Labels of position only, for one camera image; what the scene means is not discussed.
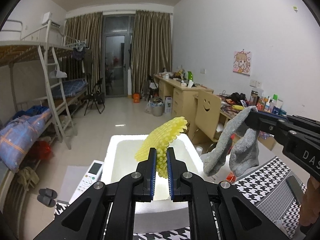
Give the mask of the person's right hand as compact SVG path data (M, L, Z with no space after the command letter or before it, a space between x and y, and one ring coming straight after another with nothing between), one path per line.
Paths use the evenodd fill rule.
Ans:
M299 223L301 226L310 226L319 218L320 192L319 181L313 176L308 179L307 189L300 206Z

